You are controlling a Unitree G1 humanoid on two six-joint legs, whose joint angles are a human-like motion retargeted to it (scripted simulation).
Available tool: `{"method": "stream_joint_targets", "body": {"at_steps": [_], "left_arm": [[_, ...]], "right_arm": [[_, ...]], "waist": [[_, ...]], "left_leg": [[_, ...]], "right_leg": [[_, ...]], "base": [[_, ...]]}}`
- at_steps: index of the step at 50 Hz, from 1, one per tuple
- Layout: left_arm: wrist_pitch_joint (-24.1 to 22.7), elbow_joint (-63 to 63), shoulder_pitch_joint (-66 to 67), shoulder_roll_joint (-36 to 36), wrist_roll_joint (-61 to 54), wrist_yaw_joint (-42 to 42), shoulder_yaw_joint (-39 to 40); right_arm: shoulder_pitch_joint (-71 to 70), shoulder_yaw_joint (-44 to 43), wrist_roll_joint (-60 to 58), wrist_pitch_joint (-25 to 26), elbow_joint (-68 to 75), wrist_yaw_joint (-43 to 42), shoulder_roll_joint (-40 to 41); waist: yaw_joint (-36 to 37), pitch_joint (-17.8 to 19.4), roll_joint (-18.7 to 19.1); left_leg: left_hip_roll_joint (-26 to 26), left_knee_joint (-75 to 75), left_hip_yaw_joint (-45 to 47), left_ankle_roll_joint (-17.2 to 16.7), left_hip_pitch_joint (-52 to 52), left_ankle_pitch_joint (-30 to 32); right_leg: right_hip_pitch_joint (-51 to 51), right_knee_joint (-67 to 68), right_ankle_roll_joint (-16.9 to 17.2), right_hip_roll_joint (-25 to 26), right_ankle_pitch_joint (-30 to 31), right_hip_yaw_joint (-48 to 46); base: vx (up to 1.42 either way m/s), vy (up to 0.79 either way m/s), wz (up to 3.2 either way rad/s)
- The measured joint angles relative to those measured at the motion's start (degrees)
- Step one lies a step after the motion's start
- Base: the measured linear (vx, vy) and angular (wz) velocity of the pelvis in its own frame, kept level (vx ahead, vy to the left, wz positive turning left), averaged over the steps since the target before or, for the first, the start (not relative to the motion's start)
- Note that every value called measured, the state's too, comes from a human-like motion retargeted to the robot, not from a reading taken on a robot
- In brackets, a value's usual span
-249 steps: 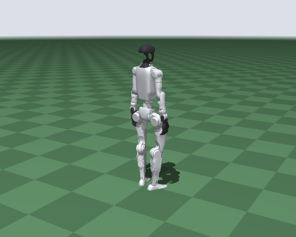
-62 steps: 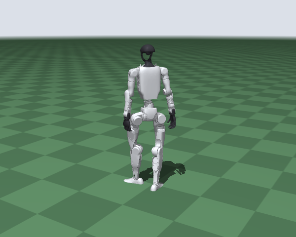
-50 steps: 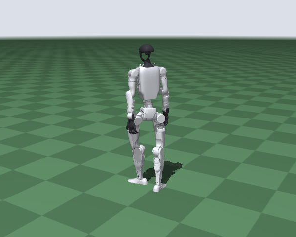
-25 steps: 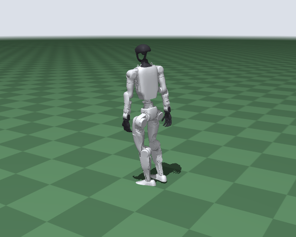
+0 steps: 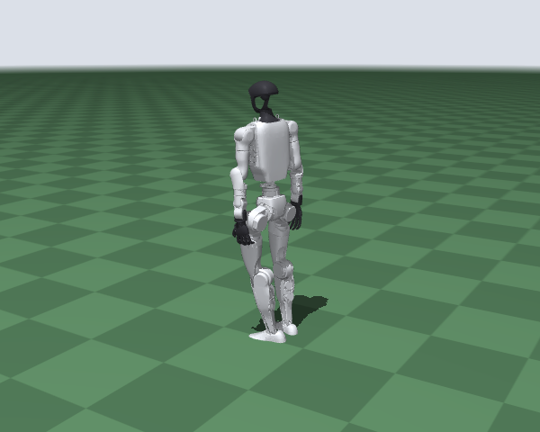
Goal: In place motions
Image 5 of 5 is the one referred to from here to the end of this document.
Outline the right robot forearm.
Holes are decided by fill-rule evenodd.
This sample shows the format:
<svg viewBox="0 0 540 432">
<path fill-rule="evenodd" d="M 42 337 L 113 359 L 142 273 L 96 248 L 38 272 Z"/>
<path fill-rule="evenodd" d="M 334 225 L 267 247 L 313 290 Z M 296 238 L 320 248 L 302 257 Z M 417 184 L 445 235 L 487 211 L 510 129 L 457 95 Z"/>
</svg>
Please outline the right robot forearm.
<svg viewBox="0 0 540 432">
<path fill-rule="evenodd" d="M 303 177 L 303 167 L 301 164 L 301 167 L 293 170 L 290 172 L 290 178 L 291 178 L 291 201 L 298 203 L 299 196 L 302 195 L 303 187 L 302 187 L 302 177 Z"/>
</svg>

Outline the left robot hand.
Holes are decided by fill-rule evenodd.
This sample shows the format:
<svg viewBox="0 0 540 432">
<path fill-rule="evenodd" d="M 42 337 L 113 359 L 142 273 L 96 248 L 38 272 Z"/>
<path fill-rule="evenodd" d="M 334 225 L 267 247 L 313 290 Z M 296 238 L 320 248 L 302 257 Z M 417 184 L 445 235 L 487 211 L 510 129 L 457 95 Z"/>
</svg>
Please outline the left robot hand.
<svg viewBox="0 0 540 432">
<path fill-rule="evenodd" d="M 239 244 L 242 244 L 242 245 L 250 245 L 250 244 L 254 244 L 255 242 L 251 240 L 250 236 L 249 236 L 249 231 L 248 231 L 248 226 L 246 225 L 245 221 L 248 220 L 247 218 L 247 211 L 244 210 L 242 212 L 242 216 L 243 216 L 243 220 L 241 219 L 236 219 L 234 217 L 234 220 L 236 222 L 236 224 L 234 225 L 234 229 L 233 229 L 233 232 L 232 232 L 232 236 L 235 238 L 236 235 L 237 235 L 237 242 Z M 246 236 L 247 235 L 247 236 Z M 249 242 L 249 243 L 248 243 Z"/>
</svg>

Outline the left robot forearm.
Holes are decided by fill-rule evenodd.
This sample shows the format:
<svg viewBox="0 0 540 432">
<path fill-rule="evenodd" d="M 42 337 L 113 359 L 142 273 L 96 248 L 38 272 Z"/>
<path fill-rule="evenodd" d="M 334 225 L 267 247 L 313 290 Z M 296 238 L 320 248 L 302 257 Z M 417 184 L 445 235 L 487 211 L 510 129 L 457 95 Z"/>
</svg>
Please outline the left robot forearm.
<svg viewBox="0 0 540 432">
<path fill-rule="evenodd" d="M 242 212 L 247 210 L 248 202 L 247 198 L 247 189 L 248 186 L 243 183 L 243 177 L 239 169 L 234 168 L 230 171 L 230 178 L 234 190 L 234 217 L 236 219 L 243 220 Z"/>
</svg>

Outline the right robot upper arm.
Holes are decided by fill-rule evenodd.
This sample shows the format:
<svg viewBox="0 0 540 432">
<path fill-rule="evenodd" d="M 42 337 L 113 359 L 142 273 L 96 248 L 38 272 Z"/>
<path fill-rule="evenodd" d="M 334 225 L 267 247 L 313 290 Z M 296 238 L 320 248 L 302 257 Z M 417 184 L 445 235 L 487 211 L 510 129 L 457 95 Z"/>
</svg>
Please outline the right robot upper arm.
<svg viewBox="0 0 540 432">
<path fill-rule="evenodd" d="M 300 144 L 298 141 L 298 124 L 295 121 L 287 121 L 290 134 L 290 165 L 288 170 L 293 171 L 302 166 Z"/>
</svg>

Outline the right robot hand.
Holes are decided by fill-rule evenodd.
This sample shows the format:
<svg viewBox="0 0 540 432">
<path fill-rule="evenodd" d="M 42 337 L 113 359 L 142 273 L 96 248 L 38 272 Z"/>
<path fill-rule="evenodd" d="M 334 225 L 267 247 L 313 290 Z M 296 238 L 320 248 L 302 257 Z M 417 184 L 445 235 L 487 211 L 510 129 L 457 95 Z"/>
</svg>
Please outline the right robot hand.
<svg viewBox="0 0 540 432">
<path fill-rule="evenodd" d="M 290 226 L 290 229 L 295 230 L 295 228 L 297 227 L 297 224 L 298 224 L 298 220 L 299 220 L 298 227 L 296 228 L 298 230 L 299 227 L 302 224 L 302 209 L 300 207 L 300 205 L 302 205 L 302 195 L 299 196 L 298 203 L 291 201 L 291 205 L 293 205 L 296 208 L 296 214 L 295 214 L 295 217 L 292 220 L 292 224 Z M 295 222 L 295 224 L 294 224 L 294 222 Z M 288 222 L 288 224 L 290 224 L 290 222 Z M 294 224 L 294 226 L 293 226 L 293 224 Z"/>
</svg>

